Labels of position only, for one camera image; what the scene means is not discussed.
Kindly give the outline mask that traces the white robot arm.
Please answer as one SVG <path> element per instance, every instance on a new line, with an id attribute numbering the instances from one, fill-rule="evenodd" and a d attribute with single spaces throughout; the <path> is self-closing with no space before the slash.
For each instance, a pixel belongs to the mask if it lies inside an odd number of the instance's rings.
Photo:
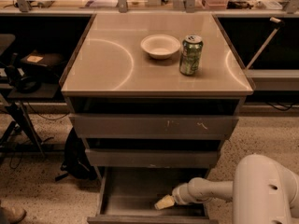
<path id="1" fill-rule="evenodd" d="M 195 177 L 175 187 L 155 208 L 212 198 L 233 203 L 233 224 L 292 224 L 299 218 L 299 175 L 264 155 L 252 154 L 236 166 L 232 181 Z"/>

